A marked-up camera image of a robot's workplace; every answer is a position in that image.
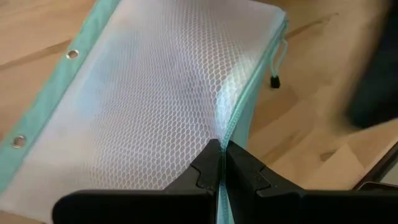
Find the white mesh fabric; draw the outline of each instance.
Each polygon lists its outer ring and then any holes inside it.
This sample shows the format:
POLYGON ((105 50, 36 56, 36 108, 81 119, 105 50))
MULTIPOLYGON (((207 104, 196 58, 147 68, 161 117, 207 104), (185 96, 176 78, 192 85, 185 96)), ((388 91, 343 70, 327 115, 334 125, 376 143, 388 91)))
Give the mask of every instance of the white mesh fabric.
POLYGON ((225 135, 283 20, 251 1, 122 0, 0 208, 50 222, 76 190, 166 187, 225 135))

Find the wood grain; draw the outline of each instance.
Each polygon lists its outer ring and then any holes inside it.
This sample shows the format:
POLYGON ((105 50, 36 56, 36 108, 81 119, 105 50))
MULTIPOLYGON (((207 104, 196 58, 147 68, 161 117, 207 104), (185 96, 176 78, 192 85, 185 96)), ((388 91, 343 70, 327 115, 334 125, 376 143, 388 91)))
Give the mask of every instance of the wood grain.
MULTIPOLYGON (((0 0, 0 139, 29 107, 95 0, 0 0)), ((311 189, 349 189, 397 140, 397 121, 340 116, 386 10, 380 0, 262 0, 287 11, 281 89, 260 89, 248 150, 311 189)), ((0 223, 37 223, 0 213, 0 223)))

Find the wooden table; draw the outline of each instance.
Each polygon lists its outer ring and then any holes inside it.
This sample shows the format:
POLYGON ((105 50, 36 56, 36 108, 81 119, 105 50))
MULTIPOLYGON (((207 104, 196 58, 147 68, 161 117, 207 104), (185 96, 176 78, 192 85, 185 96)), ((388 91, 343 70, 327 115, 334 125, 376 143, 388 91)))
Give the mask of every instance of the wooden table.
MULTIPOLYGON (((65 54, 95 0, 0 1, 0 139, 65 54)), ((338 116, 366 63, 380 0, 263 0, 287 11, 282 86, 261 89, 248 150, 309 189, 349 189, 396 141, 398 122, 353 131, 338 116)), ((0 213, 0 223, 36 223, 0 213)))

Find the metal grommet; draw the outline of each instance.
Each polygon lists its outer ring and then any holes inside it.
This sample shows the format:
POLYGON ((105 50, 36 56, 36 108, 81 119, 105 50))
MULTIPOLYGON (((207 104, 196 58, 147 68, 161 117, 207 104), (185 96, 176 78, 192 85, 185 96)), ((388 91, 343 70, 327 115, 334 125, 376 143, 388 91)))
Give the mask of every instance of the metal grommet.
POLYGON ((70 60, 77 58, 77 56, 79 56, 79 51, 77 50, 70 50, 67 53, 67 59, 70 60))
POLYGON ((14 140, 12 141, 11 146, 12 146, 14 149, 19 149, 19 148, 23 147, 23 146, 25 145, 25 143, 26 143, 26 138, 25 138, 25 136, 18 135, 18 136, 15 137, 14 140))

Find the wooden surface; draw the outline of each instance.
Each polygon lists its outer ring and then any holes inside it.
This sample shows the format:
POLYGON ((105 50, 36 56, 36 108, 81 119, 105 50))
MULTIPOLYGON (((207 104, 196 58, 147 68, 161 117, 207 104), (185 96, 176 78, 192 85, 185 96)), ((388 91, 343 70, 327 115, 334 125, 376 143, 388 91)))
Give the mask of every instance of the wooden surface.
MULTIPOLYGON (((0 0, 0 139, 35 94, 95 0, 0 0)), ((394 144, 398 122, 365 131, 339 117, 377 36, 380 0, 262 0, 287 11, 282 86, 260 91, 248 150, 309 189, 350 189, 394 144)), ((1 223, 35 223, 0 213, 1 223)))

